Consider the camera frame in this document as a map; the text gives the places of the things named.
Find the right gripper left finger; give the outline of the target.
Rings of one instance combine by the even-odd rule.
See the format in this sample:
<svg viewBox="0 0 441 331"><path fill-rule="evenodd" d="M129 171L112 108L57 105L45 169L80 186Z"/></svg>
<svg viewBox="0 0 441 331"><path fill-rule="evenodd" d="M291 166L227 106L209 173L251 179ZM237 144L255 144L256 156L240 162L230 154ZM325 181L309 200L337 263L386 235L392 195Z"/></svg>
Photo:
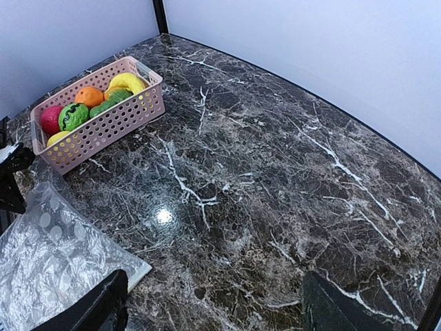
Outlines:
<svg viewBox="0 0 441 331"><path fill-rule="evenodd" d="M36 330L124 330L127 327L128 278L115 270L67 310Z"/></svg>

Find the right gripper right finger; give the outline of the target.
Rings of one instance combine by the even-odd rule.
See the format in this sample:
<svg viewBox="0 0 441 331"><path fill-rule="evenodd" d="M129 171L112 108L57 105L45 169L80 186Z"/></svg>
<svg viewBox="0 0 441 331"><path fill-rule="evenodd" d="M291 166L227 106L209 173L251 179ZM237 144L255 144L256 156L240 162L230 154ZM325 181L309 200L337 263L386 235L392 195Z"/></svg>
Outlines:
<svg viewBox="0 0 441 331"><path fill-rule="evenodd" d="M342 294L316 272L307 272L302 285L305 330L390 330Z"/></svg>

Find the clear dotted zip bag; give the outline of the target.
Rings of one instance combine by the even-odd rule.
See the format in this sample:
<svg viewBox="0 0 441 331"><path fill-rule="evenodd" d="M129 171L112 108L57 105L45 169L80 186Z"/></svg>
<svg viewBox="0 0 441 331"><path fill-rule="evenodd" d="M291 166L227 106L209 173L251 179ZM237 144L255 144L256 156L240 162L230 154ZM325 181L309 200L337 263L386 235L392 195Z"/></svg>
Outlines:
<svg viewBox="0 0 441 331"><path fill-rule="evenodd" d="M74 305L113 271L132 291L152 269L79 214L49 182L1 235L1 327L31 330Z"/></svg>

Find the yellow toy lemon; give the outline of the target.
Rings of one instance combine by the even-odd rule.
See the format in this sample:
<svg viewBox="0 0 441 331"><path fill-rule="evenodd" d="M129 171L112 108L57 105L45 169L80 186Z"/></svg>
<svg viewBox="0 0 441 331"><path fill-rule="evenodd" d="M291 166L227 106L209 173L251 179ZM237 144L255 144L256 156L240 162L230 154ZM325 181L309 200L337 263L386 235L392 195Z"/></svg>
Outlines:
<svg viewBox="0 0 441 331"><path fill-rule="evenodd" d="M54 135L52 135L47 142L47 147L49 148L50 146L54 145L55 143L57 143L58 141L62 140L63 138L65 138L66 136L68 136L70 134L70 131L60 131Z"/></svg>

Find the pink plastic basket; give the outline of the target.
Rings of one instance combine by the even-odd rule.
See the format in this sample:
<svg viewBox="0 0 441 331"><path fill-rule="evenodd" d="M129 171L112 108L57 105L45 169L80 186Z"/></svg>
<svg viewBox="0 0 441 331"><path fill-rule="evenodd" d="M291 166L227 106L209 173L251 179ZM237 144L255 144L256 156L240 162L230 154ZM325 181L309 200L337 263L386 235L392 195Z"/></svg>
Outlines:
<svg viewBox="0 0 441 331"><path fill-rule="evenodd" d="M43 131L41 115L51 106L67 106L81 88L92 86L102 91L117 74L131 73L147 85L109 110L92 117L68 135L48 146L49 136ZM165 113L161 75L134 57L113 61L84 76L35 106L30 113L33 153L59 174L66 174L80 163L132 131Z"/></svg>

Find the green toy watermelon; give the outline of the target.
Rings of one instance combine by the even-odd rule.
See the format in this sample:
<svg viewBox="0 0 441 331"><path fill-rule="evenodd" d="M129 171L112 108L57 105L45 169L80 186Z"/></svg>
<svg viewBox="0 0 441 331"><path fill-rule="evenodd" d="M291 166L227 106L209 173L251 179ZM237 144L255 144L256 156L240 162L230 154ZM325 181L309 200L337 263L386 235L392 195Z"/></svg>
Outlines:
<svg viewBox="0 0 441 331"><path fill-rule="evenodd" d="M59 115L60 131L73 131L90 119L89 109L83 103L72 103L64 107Z"/></svg>

